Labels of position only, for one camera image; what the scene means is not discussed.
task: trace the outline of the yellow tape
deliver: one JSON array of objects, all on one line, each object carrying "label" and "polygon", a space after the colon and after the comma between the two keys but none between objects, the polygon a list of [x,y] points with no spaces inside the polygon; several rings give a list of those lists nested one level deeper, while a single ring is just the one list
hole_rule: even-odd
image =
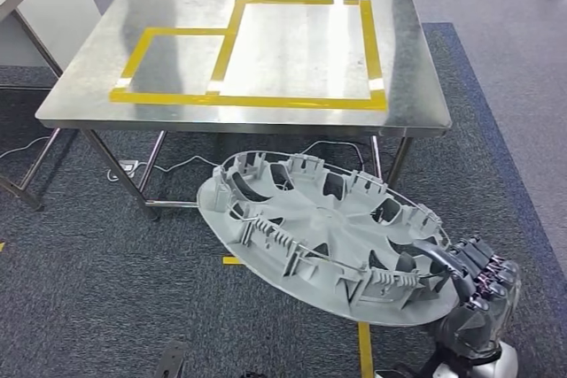
[{"label": "yellow tape", "polygon": [[236,257],[224,256],[223,257],[223,264],[223,265],[241,265],[242,263],[240,262],[240,260]]},{"label": "yellow tape", "polygon": [[239,0],[245,4],[334,4],[334,0]]},{"label": "yellow tape", "polygon": [[368,323],[359,322],[359,349],[360,352],[360,376],[362,378],[374,378],[371,327]]},{"label": "yellow tape", "polygon": [[[211,106],[248,106],[267,108],[309,108],[337,110],[385,111],[386,92],[377,52],[377,38],[370,0],[343,0],[359,5],[362,25],[370,99],[306,98],[276,96],[221,96],[220,87],[226,77],[246,4],[334,4],[334,0],[235,0],[227,28],[146,28],[126,64],[116,86],[111,90],[112,102],[132,104],[187,104]],[[224,39],[205,95],[180,93],[128,92],[128,86],[156,35],[223,35]]]},{"label": "yellow tape", "polygon": [[149,27],[152,35],[226,35],[226,28]]},{"label": "yellow tape", "polygon": [[112,102],[128,104],[251,106],[259,108],[307,108],[321,110],[367,110],[385,108],[384,99],[337,99],[275,96],[205,96],[180,93],[137,93],[125,89],[110,92]]},{"label": "yellow tape", "polygon": [[380,56],[377,53],[376,27],[374,24],[374,16],[372,15],[371,2],[370,0],[360,1],[360,19],[362,22],[362,37],[365,41],[366,70],[368,73],[371,99],[384,104],[385,108],[386,95],[384,91],[382,67],[380,65]]},{"label": "yellow tape", "polygon": [[120,77],[122,79],[131,79],[134,77],[134,74],[140,66],[140,63],[142,62],[143,55],[148,50],[153,37],[154,34],[153,31],[146,28],[146,30],[142,33],[142,36],[140,37],[140,40],[137,41],[137,44],[128,60],[128,63]]},{"label": "yellow tape", "polygon": [[[222,82],[225,79],[226,70],[229,67],[229,61],[230,61],[232,51],[234,49],[234,43],[236,42],[236,35],[239,28],[240,28],[240,23],[242,21],[245,7],[246,7],[246,3],[243,0],[235,0],[234,8],[233,8],[232,15],[229,21],[229,26],[226,28],[226,35],[225,35],[223,44],[220,45],[220,51],[217,57],[217,63],[214,64],[211,81]],[[220,91],[208,90],[205,95],[218,96],[220,95]]]}]

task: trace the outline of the gray carpet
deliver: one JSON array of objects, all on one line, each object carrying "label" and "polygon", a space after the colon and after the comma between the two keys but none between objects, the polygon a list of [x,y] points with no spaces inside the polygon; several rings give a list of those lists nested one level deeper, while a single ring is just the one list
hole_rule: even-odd
[{"label": "gray carpet", "polygon": [[[567,376],[565,284],[557,260],[452,26],[425,29],[455,125],[446,137],[415,143],[400,190],[437,212],[454,239],[481,235],[521,264],[523,294],[507,336],[519,351],[520,376]],[[119,158],[142,159],[156,135],[103,137]],[[312,140],[170,134],[158,163],[194,153],[218,162],[252,147],[297,151]],[[383,141],[387,163],[396,142]],[[369,148],[361,146],[369,166]],[[358,166],[347,148],[313,154]],[[17,170],[32,158],[29,150],[0,164]],[[148,192],[193,199],[210,173],[198,163],[156,172]],[[188,377],[359,376],[356,323],[295,301],[242,266],[222,266],[225,250],[198,212],[166,210],[149,222],[105,174],[82,135],[67,131],[32,186],[44,195],[45,212],[0,193],[0,376],[149,377],[172,338],[190,347]],[[419,366],[431,349],[417,329],[372,328],[371,340],[376,367]]]}]

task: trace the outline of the table leg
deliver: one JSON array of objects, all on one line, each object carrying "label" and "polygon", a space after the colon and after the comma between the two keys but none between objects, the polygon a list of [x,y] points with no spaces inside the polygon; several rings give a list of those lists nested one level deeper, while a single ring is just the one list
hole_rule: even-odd
[{"label": "table leg", "polygon": [[374,171],[377,177],[382,179],[382,168],[380,166],[380,146],[377,144],[377,136],[371,137],[371,147],[372,161],[374,162]]},{"label": "table leg", "polygon": [[38,52],[42,55],[42,58],[48,63],[48,66],[49,66],[51,71],[57,76],[57,79],[63,75],[63,70],[59,66],[59,64],[57,64],[57,61],[53,56],[51,56],[51,54],[48,50],[48,48],[45,47],[45,44],[39,40],[39,37],[38,37],[38,35],[36,35],[35,32],[33,31],[33,29],[30,27],[25,18],[23,18],[23,15],[22,15],[17,9],[14,9],[14,11],[12,12],[12,16],[14,16],[17,21],[20,23],[23,32],[26,33],[26,35],[32,43],[33,43],[33,46],[35,46],[35,49],[37,49]]},{"label": "table leg", "polygon": [[159,133],[159,136],[158,136],[158,140],[156,141],[156,145],[154,145],[154,148],[152,150],[152,153],[149,155],[149,159],[148,159],[148,164],[146,166],[146,169],[143,170],[142,179],[140,179],[140,184],[137,185],[137,188],[140,189],[140,192],[143,193],[143,190],[146,189],[146,185],[148,184],[149,175],[154,169],[154,164],[156,164],[156,160],[158,158],[158,155],[159,154],[159,151],[161,150],[161,146],[163,144],[163,141],[165,140],[166,135],[167,135],[167,132],[161,131]]},{"label": "table leg", "polygon": [[6,189],[8,192],[21,199],[22,201],[25,202],[26,204],[29,205],[32,207],[34,211],[39,211],[42,210],[44,207],[38,201],[35,197],[32,197],[32,195],[29,195],[25,190],[22,190],[21,188],[18,187],[17,185],[9,181],[8,179],[6,179],[4,176],[0,175],[0,188]]},{"label": "table leg", "polygon": [[140,205],[140,208],[141,208],[144,214],[152,220],[159,219],[159,216],[156,212],[146,205],[146,198],[144,198],[143,195],[142,195],[142,193],[140,192],[140,190],[138,190],[118,161],[116,161],[116,158],[115,158],[114,155],[112,155],[112,153],[110,152],[110,150],[109,150],[99,135],[94,133],[93,130],[82,129],[81,131],[87,138],[91,146],[94,148],[99,155],[100,155],[100,157],[102,157],[106,166],[118,177],[120,183],[122,183],[131,196],[136,198],[136,202]]},{"label": "table leg", "polygon": [[34,161],[32,167],[27,171],[26,176],[24,176],[23,179],[22,179],[21,184],[20,184],[20,187],[22,188],[22,190],[26,190],[27,187],[29,186],[29,183],[31,183],[32,180],[33,180],[33,178],[35,177],[35,174],[38,173],[38,171],[39,170],[39,167],[42,166],[42,163],[43,163],[45,157],[47,157],[48,152],[50,151],[51,146],[53,146],[53,144],[55,142],[55,139],[57,139],[57,137],[59,135],[60,131],[61,130],[60,128],[56,128],[55,130],[51,132],[51,135],[50,136],[49,139],[48,139],[48,142],[45,145],[44,145],[44,147],[42,149],[41,152],[39,152],[39,155],[38,155],[38,157],[35,158],[35,161]]},{"label": "table leg", "polygon": [[398,147],[398,151],[396,152],[396,157],[392,164],[392,168],[390,168],[388,173],[388,179],[386,181],[389,187],[393,189],[396,185],[396,182],[398,180],[398,177],[399,177],[402,166],[403,166],[411,142],[413,142],[412,137],[402,138],[400,145]]},{"label": "table leg", "polygon": [[[57,79],[63,75],[63,70],[59,66],[59,64],[57,64],[57,61],[53,58],[51,54],[41,40],[39,40],[38,35],[36,35],[35,32],[34,32],[33,29],[32,29],[20,11],[15,9],[12,12],[12,15],[20,23],[24,33],[26,33],[26,35],[33,44],[33,46],[35,46],[35,49],[37,49],[38,52],[42,55],[42,58],[43,58],[48,64],[48,66],[49,66],[52,73],[57,76]],[[54,144],[55,139],[59,135],[60,131],[60,128],[56,128],[51,133],[49,140],[48,140],[48,142],[42,149],[42,151],[39,152],[39,154],[37,158],[35,158],[35,161],[33,162],[32,167],[30,167],[27,171],[27,173],[26,173],[26,176],[24,176],[21,181],[20,186],[17,186],[11,181],[9,181],[8,179],[0,176],[0,188],[6,189],[8,192],[10,192],[11,194],[13,194],[30,205],[35,211],[42,209],[43,206],[41,202],[38,201],[35,197],[29,194],[26,190],[32,182],[32,180],[35,177],[35,174],[38,173],[39,167],[42,166],[45,157],[47,157],[48,153]]]}]

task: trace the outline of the power strip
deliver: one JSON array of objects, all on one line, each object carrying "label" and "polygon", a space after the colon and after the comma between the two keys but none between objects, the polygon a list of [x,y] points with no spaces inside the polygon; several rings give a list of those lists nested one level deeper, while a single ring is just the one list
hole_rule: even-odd
[{"label": "power strip", "polygon": [[[136,169],[137,169],[137,165],[140,164],[140,161],[137,161],[137,159],[121,159],[119,161],[119,164],[122,167],[122,170],[128,174],[128,177],[131,179],[136,174]],[[112,179],[118,178],[116,174],[110,174],[110,177]]]}]

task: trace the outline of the robotic hand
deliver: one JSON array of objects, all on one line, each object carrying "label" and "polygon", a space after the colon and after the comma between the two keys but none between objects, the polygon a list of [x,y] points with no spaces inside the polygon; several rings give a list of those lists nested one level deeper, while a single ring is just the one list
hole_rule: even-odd
[{"label": "robotic hand", "polygon": [[476,237],[448,251],[421,240],[413,245],[450,277],[460,300],[448,315],[430,325],[437,350],[417,377],[516,377],[517,354],[500,339],[519,295],[517,264],[496,256]]}]

